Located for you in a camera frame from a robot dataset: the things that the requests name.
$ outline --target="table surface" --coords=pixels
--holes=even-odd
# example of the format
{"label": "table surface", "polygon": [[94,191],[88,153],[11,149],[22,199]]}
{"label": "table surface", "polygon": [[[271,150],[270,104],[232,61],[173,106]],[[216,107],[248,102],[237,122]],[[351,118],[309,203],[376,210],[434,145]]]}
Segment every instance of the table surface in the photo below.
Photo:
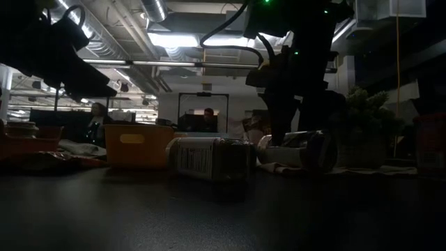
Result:
{"label": "table surface", "polygon": [[445,184],[257,172],[245,199],[165,173],[0,177],[2,250],[446,250]]}

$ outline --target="potted plant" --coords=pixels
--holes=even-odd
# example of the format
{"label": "potted plant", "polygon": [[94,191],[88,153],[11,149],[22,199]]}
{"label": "potted plant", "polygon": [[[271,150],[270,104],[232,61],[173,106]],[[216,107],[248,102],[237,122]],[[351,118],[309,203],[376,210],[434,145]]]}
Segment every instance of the potted plant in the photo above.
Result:
{"label": "potted plant", "polygon": [[403,121],[383,107],[386,92],[369,97],[364,89],[353,87],[347,95],[347,109],[337,129],[337,167],[380,168],[387,148],[402,128]]}

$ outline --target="orange bin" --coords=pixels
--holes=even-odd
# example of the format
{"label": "orange bin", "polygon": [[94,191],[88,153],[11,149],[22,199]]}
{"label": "orange bin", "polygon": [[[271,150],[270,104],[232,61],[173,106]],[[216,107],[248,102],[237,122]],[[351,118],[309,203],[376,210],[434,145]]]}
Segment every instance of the orange bin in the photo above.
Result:
{"label": "orange bin", "polygon": [[112,167],[164,169],[174,129],[160,125],[105,125],[107,162]]}

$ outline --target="yellow cable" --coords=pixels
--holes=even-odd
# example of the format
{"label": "yellow cable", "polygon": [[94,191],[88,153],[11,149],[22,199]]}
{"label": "yellow cable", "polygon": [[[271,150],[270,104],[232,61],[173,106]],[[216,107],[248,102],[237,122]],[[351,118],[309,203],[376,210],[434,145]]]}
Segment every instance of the yellow cable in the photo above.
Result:
{"label": "yellow cable", "polygon": [[[398,85],[397,85],[397,118],[399,117],[399,97],[400,97],[400,88],[401,88],[401,66],[399,61],[399,0],[397,0],[397,78],[398,78]],[[398,143],[398,136],[395,136],[395,145],[393,150],[393,157],[395,158],[397,156],[397,143]]]}

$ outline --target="desk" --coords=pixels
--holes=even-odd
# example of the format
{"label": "desk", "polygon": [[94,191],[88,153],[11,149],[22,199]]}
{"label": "desk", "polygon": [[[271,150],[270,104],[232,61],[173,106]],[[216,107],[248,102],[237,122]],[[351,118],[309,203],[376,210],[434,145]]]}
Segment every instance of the desk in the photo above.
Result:
{"label": "desk", "polygon": [[2,250],[446,250],[446,185],[257,172],[244,202],[209,184],[97,169],[0,177]]}

